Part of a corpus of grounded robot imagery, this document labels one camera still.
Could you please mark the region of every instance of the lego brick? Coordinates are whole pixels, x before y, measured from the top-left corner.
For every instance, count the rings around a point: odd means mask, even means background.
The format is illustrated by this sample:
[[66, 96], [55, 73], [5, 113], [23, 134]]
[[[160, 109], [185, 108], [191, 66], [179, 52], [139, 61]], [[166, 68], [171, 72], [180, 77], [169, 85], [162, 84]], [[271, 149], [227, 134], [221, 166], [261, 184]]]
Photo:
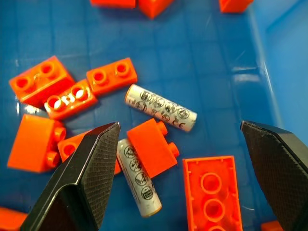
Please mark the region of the lego brick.
[[89, 88], [86, 79], [79, 81], [59, 95], [52, 95], [44, 104], [51, 119], [62, 120], [94, 104], [98, 100]]
[[49, 96], [68, 89], [75, 81], [53, 56], [12, 78], [9, 83], [20, 102], [40, 108]]
[[233, 156], [183, 159], [188, 230], [243, 231]]
[[149, 18], [156, 18], [174, 0], [139, 0], [139, 9]]
[[63, 124], [34, 115], [24, 115], [8, 160], [8, 167], [30, 172], [46, 172], [57, 166], [57, 143], [64, 140]]
[[136, 7], [136, 0], [90, 0], [92, 5], [107, 7]]
[[179, 156], [179, 151], [174, 143], [167, 143], [164, 138], [166, 134], [164, 123], [156, 123], [155, 119], [150, 119], [127, 132], [128, 139], [150, 178], [178, 163], [176, 157]]
[[27, 213], [0, 207], [0, 230], [17, 231], [27, 217]]
[[223, 13], [243, 13], [254, 0], [219, 0]]
[[[79, 135], [73, 136], [69, 139], [60, 141], [58, 143], [58, 149], [59, 149], [59, 153], [60, 153], [60, 157], [62, 159], [62, 162], [67, 160], [76, 151], [76, 149], [80, 145], [82, 139], [84, 138], [84, 136], [88, 132], [89, 131], [83, 132]], [[116, 163], [115, 163], [115, 175], [119, 174], [120, 172], [121, 172], [121, 167], [120, 167], [118, 161], [116, 161]]]
[[94, 95], [100, 96], [137, 82], [137, 74], [130, 58], [87, 72]]
[[272, 221], [261, 225], [261, 231], [283, 231], [278, 221]]

